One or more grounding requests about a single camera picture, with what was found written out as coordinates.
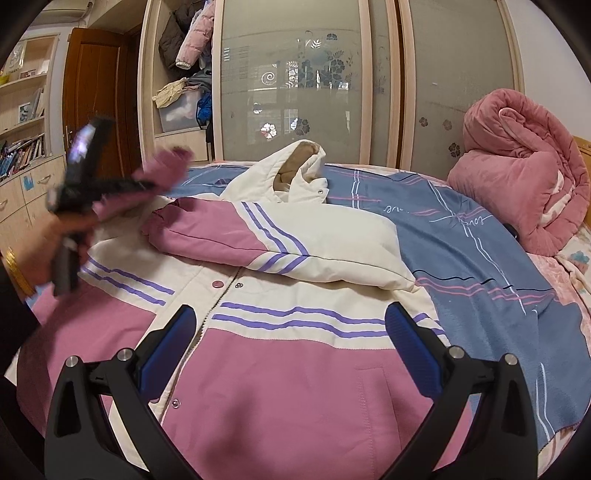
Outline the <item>black sleeve left forearm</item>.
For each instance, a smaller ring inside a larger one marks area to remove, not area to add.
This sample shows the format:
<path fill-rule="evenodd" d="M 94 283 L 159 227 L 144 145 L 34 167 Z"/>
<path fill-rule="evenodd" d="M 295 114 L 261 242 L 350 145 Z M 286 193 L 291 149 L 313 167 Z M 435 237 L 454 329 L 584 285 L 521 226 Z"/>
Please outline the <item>black sleeve left forearm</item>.
<path fill-rule="evenodd" d="M 0 370 L 4 376 L 18 350 L 40 328 L 4 264 L 1 265 L 0 328 Z"/>

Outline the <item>person's left hand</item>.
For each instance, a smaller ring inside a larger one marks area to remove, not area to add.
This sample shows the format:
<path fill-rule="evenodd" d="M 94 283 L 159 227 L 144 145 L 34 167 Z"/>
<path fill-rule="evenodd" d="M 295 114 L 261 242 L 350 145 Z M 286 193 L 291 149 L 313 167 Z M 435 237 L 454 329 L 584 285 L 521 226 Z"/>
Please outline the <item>person's left hand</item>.
<path fill-rule="evenodd" d="M 62 238 L 70 234 L 81 234 L 78 246 L 80 263 L 88 259 L 97 216 L 89 211 L 81 214 L 55 215 L 46 212 L 38 220 L 24 244 L 13 247 L 16 266 L 30 287 L 48 283 L 51 279 L 51 263 L 61 245 Z"/>

